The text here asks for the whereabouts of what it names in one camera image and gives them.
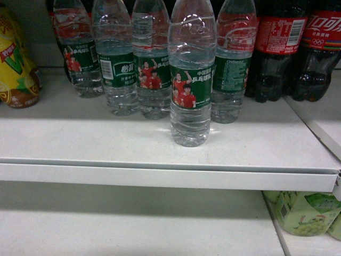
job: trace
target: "barcode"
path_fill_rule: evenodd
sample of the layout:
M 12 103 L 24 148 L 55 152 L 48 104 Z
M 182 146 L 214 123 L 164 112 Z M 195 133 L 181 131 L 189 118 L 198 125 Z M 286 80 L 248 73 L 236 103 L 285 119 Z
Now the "barcode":
M 291 27 L 287 46 L 294 46 L 299 43 L 299 39 L 303 31 L 304 23 L 305 23 L 305 20 L 295 20 L 293 22 L 293 26 Z
M 96 52 L 96 46 L 95 45 L 90 46 L 90 51 L 91 51 L 91 55 L 92 55 L 92 61 L 94 63 L 98 62 L 98 55 L 97 55 L 97 52 Z
M 282 214 L 283 219 L 285 218 L 287 213 L 288 213 L 288 210 L 287 210 L 286 206 L 283 205 L 282 208 L 281 208 L 281 214 Z
M 102 75 L 105 79 L 113 80 L 111 61 L 101 60 Z

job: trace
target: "beverage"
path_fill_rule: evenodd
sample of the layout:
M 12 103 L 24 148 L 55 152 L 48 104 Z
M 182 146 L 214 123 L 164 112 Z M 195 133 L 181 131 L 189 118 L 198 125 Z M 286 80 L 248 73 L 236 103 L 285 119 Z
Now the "beverage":
M 318 101 L 326 93 L 331 73 L 341 59 L 341 3 L 319 0 L 288 74 L 288 94 L 296 101 Z
M 327 232 L 331 237 L 341 241 L 341 214 L 336 217 Z
M 253 0 L 224 2 L 217 19 L 218 40 L 211 114 L 215 122 L 233 123 L 239 116 L 257 26 Z
M 133 52 L 140 111 L 147 119 L 169 114 L 171 74 L 167 52 L 169 16 L 162 0 L 136 0 Z
M 276 204 L 281 195 L 281 191 L 264 190 L 263 195 L 273 204 Z
M 127 8 L 122 0 L 95 0 L 92 20 L 107 105 L 115 115 L 133 114 L 139 106 Z
M 20 23 L 17 15 L 15 15 L 15 13 L 12 12 L 8 7 L 6 7 L 5 5 L 0 6 L 0 7 L 4 8 L 4 11 L 6 12 L 6 14 L 7 14 L 7 16 L 11 22 L 11 25 L 12 25 L 13 30 L 14 30 L 15 38 L 17 40 L 18 46 L 20 47 L 20 51 L 22 53 L 22 57 L 26 59 L 26 62 L 28 65 L 27 70 L 29 71 L 30 76 L 32 77 L 34 82 L 41 89 L 42 88 L 42 84 L 40 82 L 41 74 L 37 68 L 37 65 L 34 63 L 33 59 L 30 56 L 29 50 L 28 50 L 27 45 L 26 45 L 25 32 L 23 31 L 23 29 L 21 27 L 21 23 Z
M 93 0 L 82 0 L 82 2 L 83 2 L 83 5 L 84 5 L 84 7 L 85 7 L 89 17 L 90 17 L 91 16 L 91 9 L 92 9 L 92 2 L 93 2 Z M 61 46 L 61 44 L 59 42 L 59 38 L 58 38 L 56 29 L 55 29 L 55 26 L 54 26 L 54 22 L 53 22 L 53 18 L 54 18 L 53 4 L 54 4 L 54 0 L 46 0 L 45 1 L 45 5 L 46 5 L 46 9 L 47 9 L 48 15 L 50 16 L 51 21 L 52 21 L 53 32 L 55 34 L 57 46 L 58 46 L 60 52 L 63 54 L 63 49 L 62 49 L 62 46 Z M 65 61 L 64 61 L 64 70 L 65 70 L 65 74 L 66 74 L 68 80 L 71 82 L 71 77 L 70 77 L 70 74 L 69 74 L 68 65 L 66 64 Z
M 54 26 L 71 81 L 82 98 L 103 93 L 92 24 L 80 0 L 54 1 Z
M 39 89 L 17 41 L 8 12 L 0 6 L 0 99 L 12 108 L 27 108 L 38 102 Z
M 323 235 L 341 211 L 331 193 L 282 191 L 275 216 L 282 228 L 296 236 Z
M 248 97 L 257 102 L 277 101 L 282 96 L 283 75 L 297 52 L 307 21 L 308 2 L 264 0 L 261 21 L 247 82 Z
M 209 135 L 216 40 L 209 0 L 177 0 L 168 33 L 170 122 L 173 139 L 185 147 L 199 146 Z

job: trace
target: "person in red shirt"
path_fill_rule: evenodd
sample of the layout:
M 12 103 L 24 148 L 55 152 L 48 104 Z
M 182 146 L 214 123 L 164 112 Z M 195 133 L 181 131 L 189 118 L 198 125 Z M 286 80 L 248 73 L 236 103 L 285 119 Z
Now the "person in red shirt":
M 196 107 L 196 97 L 191 94 L 192 86 L 190 84 L 185 84 L 183 86 L 185 92 L 181 95 L 180 105 L 184 108 L 195 108 Z
M 160 77 L 158 77 L 158 72 L 156 69 L 151 71 L 151 77 L 148 79 L 149 88 L 150 89 L 161 89 L 162 88 L 162 81 Z
M 80 63 L 75 59 L 75 57 L 71 57 L 70 67 L 71 70 L 74 72 L 82 72 L 82 67 L 80 66 Z
M 173 91 L 173 102 L 181 106 L 181 96 L 179 95 L 179 91 L 177 90 L 176 87 L 174 88 Z
M 72 71 L 72 66 L 71 66 L 71 55 L 73 54 L 74 52 L 71 51 L 71 52 L 68 52 L 68 50 L 66 48 L 64 48 L 64 58 L 65 58 L 65 63 L 68 65 L 68 69 L 70 71 Z
M 179 91 L 179 94 L 182 94 L 185 92 L 185 90 L 183 88 L 185 84 L 192 83 L 192 77 L 188 74 L 188 71 L 185 71 L 185 74 L 187 75 L 186 81 L 181 81 L 181 74 L 180 73 L 176 73 L 176 75 L 175 75 L 175 79 L 173 82 L 173 90 L 174 90 L 174 88 L 177 88 L 177 90 Z
M 149 83 L 147 82 L 147 76 L 145 75 L 145 73 L 142 73 L 140 76 L 139 76 L 139 80 L 140 80 L 140 87 L 141 88 L 149 88 Z
M 147 76 L 147 78 L 152 77 L 151 72 L 152 72 L 152 70 L 158 68 L 158 64 L 156 63 L 156 61 L 155 61 L 154 59 L 151 59 L 151 61 L 154 63 L 154 67 L 151 67 L 151 68 L 150 68 L 150 67 L 149 67 L 149 63 L 148 63 L 147 61 L 144 62 L 142 68 L 138 67 L 138 70 L 139 70 L 140 75 L 141 75 L 142 73 L 144 73 L 144 74 Z

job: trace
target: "lower shelf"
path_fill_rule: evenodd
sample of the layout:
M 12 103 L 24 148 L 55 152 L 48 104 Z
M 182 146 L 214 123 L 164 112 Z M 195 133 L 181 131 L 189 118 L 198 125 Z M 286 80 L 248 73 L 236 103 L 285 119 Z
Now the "lower shelf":
M 284 256 L 260 191 L 0 182 L 0 255 Z

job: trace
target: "plastic water bottle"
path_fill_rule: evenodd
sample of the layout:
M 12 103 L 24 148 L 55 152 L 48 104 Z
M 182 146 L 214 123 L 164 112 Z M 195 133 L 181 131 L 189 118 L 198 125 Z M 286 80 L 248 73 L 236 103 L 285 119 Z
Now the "plastic water bottle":
M 245 93 L 257 35 L 253 0 L 225 0 L 217 19 L 216 70 L 213 80 L 213 121 L 237 120 Z
M 82 98 L 103 93 L 91 20 L 80 0 L 55 0 L 54 26 L 71 81 Z
M 138 111 L 132 25 L 122 0 L 95 0 L 94 38 L 107 105 L 118 116 Z
M 133 15 L 133 51 L 137 95 L 147 119 L 169 115 L 171 74 L 167 52 L 169 16 L 162 0 L 136 0 Z
M 209 134 L 216 21 L 209 0 L 177 0 L 170 20 L 168 54 L 173 79 L 171 133 L 185 147 Z

